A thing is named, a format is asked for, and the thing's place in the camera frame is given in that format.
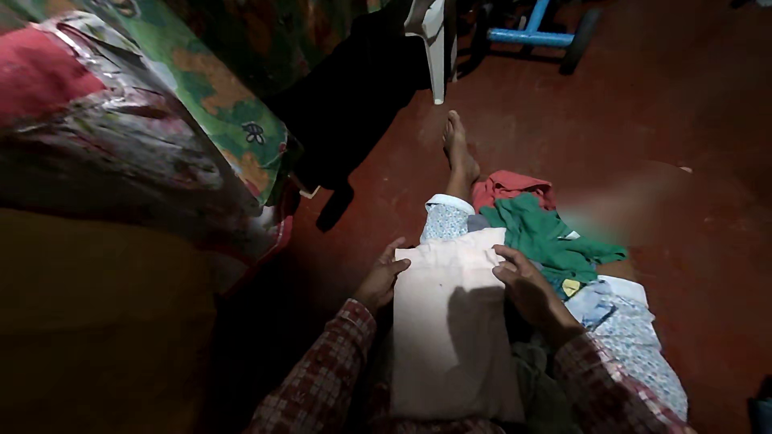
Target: white plastic chair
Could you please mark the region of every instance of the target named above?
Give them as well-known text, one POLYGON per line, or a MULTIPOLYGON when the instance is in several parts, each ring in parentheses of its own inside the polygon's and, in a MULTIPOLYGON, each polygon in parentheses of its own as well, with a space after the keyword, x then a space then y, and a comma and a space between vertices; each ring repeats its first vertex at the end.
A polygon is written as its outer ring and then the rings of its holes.
MULTIPOLYGON (((435 104, 445 102, 445 0, 413 0, 405 20, 406 36, 421 36, 432 79, 435 104)), ((456 40, 453 39, 451 65, 455 64, 456 40)))

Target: pink cloth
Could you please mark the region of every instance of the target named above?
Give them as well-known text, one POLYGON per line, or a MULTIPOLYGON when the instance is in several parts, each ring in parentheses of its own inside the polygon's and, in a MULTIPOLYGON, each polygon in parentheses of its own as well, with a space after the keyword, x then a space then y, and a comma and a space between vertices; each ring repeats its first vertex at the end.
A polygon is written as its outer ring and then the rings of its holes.
POLYGON ((105 86, 72 53, 27 27, 0 37, 0 127, 63 111, 105 86))
POLYGON ((522 192, 530 192, 539 199, 539 206, 552 211, 557 201, 552 192, 552 183, 511 171, 497 171, 484 182, 472 187, 472 205, 475 212, 483 206, 493 206, 495 199, 511 199, 522 192))
POLYGON ((491 273, 505 228, 397 249, 410 268, 394 285, 391 414, 421 420, 472 415, 523 422, 504 321, 504 285, 491 273))

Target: red cloth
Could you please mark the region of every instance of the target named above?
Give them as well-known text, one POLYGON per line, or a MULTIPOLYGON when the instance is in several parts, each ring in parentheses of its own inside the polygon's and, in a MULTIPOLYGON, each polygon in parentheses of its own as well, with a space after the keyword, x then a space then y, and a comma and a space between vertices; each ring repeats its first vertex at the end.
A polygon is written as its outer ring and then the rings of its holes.
POLYGON ((472 187, 472 205, 476 212, 483 206, 493 206, 495 199, 511 199, 522 192, 530 192, 539 199, 539 206, 552 211, 557 205, 552 183, 511 171, 497 171, 484 182, 472 187))
POLYGON ((64 109, 70 101, 105 89, 72 53, 27 27, 0 36, 0 127, 64 109))

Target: plaid sleeve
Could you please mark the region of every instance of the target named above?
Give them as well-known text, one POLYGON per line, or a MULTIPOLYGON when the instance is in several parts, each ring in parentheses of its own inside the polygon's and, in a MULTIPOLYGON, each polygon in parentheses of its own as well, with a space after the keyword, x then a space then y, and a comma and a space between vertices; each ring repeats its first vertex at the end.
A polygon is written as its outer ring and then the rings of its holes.
POLYGON ((693 432, 589 332, 558 350, 555 376, 584 432, 693 432))
POLYGON ((361 303, 349 299, 284 382, 260 402, 245 432, 338 432, 375 320, 361 303))

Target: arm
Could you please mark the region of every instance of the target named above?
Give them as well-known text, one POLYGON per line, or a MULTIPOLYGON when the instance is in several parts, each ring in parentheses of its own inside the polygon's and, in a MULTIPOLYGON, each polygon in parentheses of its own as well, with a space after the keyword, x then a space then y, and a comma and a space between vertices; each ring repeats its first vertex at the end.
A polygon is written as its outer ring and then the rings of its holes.
POLYGON ((556 351, 557 380, 585 432, 693 432, 571 315, 519 251, 494 246, 507 261, 493 269, 507 296, 556 351))
POLYGON ((693 432, 592 333, 557 351, 555 377, 585 432, 693 432))
POLYGON ((281 386, 260 402, 245 432, 340 431, 373 343, 373 316, 394 297, 397 275, 410 266, 409 259, 394 261, 403 242, 386 247, 354 298, 327 323, 281 386))

